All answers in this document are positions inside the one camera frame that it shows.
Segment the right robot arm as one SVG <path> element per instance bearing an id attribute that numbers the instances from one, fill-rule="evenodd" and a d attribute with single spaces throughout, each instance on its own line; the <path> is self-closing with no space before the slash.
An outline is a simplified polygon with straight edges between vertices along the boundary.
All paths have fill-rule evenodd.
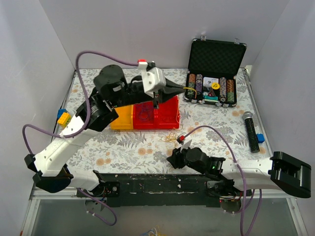
<path id="1" fill-rule="evenodd" d="M 211 180 L 224 180 L 222 188 L 227 195 L 245 189 L 275 189 L 297 198 L 311 197 L 311 166 L 281 151 L 275 151 L 272 157 L 235 163 L 209 157 L 197 147 L 176 148 L 167 161 L 175 169 L 187 166 Z"/>

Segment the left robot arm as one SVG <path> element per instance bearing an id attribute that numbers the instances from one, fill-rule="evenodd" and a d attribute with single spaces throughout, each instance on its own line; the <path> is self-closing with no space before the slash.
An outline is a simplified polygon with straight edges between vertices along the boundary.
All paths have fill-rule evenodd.
<path id="1" fill-rule="evenodd" d="M 140 64 L 141 75 L 127 83 L 123 69 L 108 65 L 94 78 L 94 88 L 86 101 L 58 137 L 43 151 L 28 154 L 24 161 L 34 172 L 35 186 L 49 193 L 67 187 L 85 189 L 93 196 L 104 193 L 105 180 L 98 171 L 84 171 L 67 166 L 67 161 L 97 136 L 119 116 L 116 108 L 152 102 L 155 108 L 176 95 L 185 92 L 180 86 L 165 78 L 163 71 L 153 62 Z"/>

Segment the red plastic bin right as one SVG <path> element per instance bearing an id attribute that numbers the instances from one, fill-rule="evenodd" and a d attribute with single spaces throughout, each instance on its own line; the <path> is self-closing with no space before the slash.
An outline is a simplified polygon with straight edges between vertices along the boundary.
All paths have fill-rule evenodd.
<path id="1" fill-rule="evenodd" d="M 170 100 L 160 103 L 155 109 L 155 124 L 158 130 L 178 129 L 180 125 L 179 98 L 174 96 Z"/>

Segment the red plastic bin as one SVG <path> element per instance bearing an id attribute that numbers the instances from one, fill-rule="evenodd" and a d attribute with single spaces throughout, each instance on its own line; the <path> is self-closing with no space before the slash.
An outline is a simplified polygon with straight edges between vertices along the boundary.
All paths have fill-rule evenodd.
<path id="1" fill-rule="evenodd" d="M 153 103 L 145 102 L 133 105 L 133 129 L 134 130 L 155 130 L 155 113 Z"/>
<path id="2" fill-rule="evenodd" d="M 160 103 L 155 109 L 155 124 L 158 130 L 178 129 L 180 125 L 179 98 L 174 96 L 170 100 Z"/>

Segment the poker chip stack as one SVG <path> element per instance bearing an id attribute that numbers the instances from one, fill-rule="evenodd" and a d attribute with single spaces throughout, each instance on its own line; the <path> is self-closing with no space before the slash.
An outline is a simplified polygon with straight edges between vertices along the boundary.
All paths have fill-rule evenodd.
<path id="1" fill-rule="evenodd" d="M 194 98 L 196 95 L 195 91 L 195 80 L 196 75 L 195 74 L 189 74 L 189 80 L 188 80 L 188 91 L 187 91 L 187 98 Z"/>
<path id="2" fill-rule="evenodd" d="M 227 101 L 229 103 L 234 102 L 234 82 L 233 80 L 227 80 L 226 82 Z"/>
<path id="3" fill-rule="evenodd" d="M 203 86 L 203 76 L 202 74 L 196 74 L 196 77 L 195 77 L 196 97 L 202 94 L 202 86 Z"/>
<path id="4" fill-rule="evenodd" d="M 226 101 L 226 78 L 225 77 L 221 77 L 219 79 L 219 83 L 220 83 L 220 101 L 221 102 L 225 102 Z"/>

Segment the red plastic bin middle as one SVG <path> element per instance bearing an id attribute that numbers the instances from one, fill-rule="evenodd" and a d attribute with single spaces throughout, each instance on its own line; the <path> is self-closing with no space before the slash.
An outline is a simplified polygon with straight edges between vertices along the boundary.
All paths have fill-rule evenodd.
<path id="1" fill-rule="evenodd" d="M 145 102 L 133 105 L 133 129 L 134 130 L 155 130 L 155 113 L 153 103 Z"/>

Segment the teal rectangular tag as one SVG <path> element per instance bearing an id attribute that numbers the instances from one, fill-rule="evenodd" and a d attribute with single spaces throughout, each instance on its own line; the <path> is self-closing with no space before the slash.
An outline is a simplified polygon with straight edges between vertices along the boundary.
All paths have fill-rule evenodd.
<path id="1" fill-rule="evenodd" d="M 217 96 L 215 96 L 215 97 L 211 97 L 211 96 L 204 96 L 204 99 L 205 99 L 205 100 L 218 101 L 218 97 L 217 97 Z"/>

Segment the black poker chip case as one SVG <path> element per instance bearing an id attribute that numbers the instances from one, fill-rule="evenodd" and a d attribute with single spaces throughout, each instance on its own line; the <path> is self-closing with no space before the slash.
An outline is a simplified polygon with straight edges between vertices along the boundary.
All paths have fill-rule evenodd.
<path id="1" fill-rule="evenodd" d="M 247 45 L 228 41 L 209 39 L 193 39 L 190 47 L 188 74 L 186 87 L 188 87 L 189 74 L 202 74 L 204 77 L 221 78 L 234 82 L 234 102 L 220 101 L 220 89 L 214 90 L 202 86 L 202 94 L 198 97 L 184 100 L 191 103 L 214 105 L 218 107 L 235 107 L 237 105 L 236 75 L 240 68 Z M 205 100 L 204 96 L 218 97 L 218 101 Z"/>

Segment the yellow plastic bin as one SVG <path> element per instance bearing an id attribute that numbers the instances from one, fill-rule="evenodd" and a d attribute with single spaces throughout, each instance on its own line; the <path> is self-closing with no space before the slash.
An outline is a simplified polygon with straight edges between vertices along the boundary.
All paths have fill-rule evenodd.
<path id="1" fill-rule="evenodd" d="M 115 108 L 118 118 L 110 123 L 112 130 L 133 130 L 133 105 Z"/>

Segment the yellow round dealer button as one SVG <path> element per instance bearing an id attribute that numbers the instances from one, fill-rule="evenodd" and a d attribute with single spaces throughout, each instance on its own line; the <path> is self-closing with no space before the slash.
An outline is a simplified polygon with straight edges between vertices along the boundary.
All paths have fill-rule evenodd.
<path id="1" fill-rule="evenodd" d="M 220 84 L 217 82 L 212 82 L 211 88 L 214 90 L 218 90 L 218 89 L 220 89 Z"/>

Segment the floral patterned table mat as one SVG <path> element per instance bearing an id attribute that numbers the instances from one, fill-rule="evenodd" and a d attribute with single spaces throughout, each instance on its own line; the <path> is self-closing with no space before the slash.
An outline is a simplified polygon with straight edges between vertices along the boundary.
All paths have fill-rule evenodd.
<path id="1" fill-rule="evenodd" d="M 68 161 L 70 167 L 121 174 L 191 174 L 185 167 L 174 169 L 167 161 L 176 137 L 188 133 L 191 146 L 209 156 L 227 160 L 261 160 L 271 156 L 264 142 L 252 153 L 242 115 L 255 112 L 245 71 L 235 76 L 237 104 L 232 108 L 200 105 L 184 100 L 183 95 L 154 109 L 151 103 L 126 108 L 126 125 L 132 129 L 107 127 L 89 140 Z"/>

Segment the black handheld microphone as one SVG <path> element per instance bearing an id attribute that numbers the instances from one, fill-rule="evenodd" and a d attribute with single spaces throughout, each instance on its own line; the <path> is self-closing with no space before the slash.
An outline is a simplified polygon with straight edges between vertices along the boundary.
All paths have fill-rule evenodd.
<path id="1" fill-rule="evenodd" d="M 256 136 L 254 122 L 253 122 L 253 114 L 250 111 L 244 112 L 242 118 L 244 120 L 246 131 L 248 135 L 248 141 L 251 153 L 260 152 L 258 138 Z"/>

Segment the blue toy block right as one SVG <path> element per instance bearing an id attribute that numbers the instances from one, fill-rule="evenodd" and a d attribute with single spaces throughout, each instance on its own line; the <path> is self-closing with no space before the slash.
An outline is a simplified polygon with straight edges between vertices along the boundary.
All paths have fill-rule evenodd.
<path id="1" fill-rule="evenodd" d="M 265 142 L 265 138 L 264 138 L 264 135 L 263 135 L 263 134 L 260 134 L 260 133 L 259 133 L 259 134 L 256 135 L 256 137 L 257 137 L 257 141 L 258 141 L 259 144 Z"/>

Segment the blue toy block left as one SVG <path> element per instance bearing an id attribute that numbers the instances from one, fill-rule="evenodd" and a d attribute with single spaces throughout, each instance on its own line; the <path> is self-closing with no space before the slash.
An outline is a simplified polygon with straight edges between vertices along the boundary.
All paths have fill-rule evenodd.
<path id="1" fill-rule="evenodd" d="M 57 119 L 59 119 L 63 113 L 67 113 L 67 110 L 66 109 L 59 109 L 58 110 L 58 113 L 57 113 Z"/>

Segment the aluminium frame rail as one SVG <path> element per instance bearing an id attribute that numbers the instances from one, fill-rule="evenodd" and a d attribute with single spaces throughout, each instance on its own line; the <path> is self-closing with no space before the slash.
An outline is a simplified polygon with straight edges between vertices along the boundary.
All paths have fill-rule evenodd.
<path id="1" fill-rule="evenodd" d="M 20 235 L 73 235 L 85 218 L 85 199 L 77 198 L 73 188 L 57 194 L 35 188 L 31 192 Z"/>

